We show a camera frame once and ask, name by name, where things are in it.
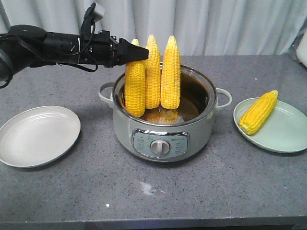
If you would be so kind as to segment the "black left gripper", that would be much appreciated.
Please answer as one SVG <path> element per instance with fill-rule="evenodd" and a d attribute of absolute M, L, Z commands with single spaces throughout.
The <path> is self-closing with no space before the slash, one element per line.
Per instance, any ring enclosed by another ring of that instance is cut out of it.
<path fill-rule="evenodd" d="M 148 49 L 133 45 L 124 38 L 120 38 L 118 44 L 109 31 L 82 35 L 81 38 L 83 52 L 79 55 L 79 64 L 97 64 L 111 68 L 133 61 L 147 60 L 149 57 Z"/>

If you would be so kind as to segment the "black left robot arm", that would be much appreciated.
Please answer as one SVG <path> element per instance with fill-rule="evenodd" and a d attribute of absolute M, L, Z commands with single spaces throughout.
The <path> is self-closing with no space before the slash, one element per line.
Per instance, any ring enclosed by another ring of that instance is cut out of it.
<path fill-rule="evenodd" d="M 68 65 L 95 72 L 146 60 L 149 51 L 109 31 L 95 33 L 95 23 L 84 24 L 80 35 L 47 32 L 31 25 L 12 26 L 0 35 L 0 87 L 7 87 L 13 76 L 30 67 Z"/>

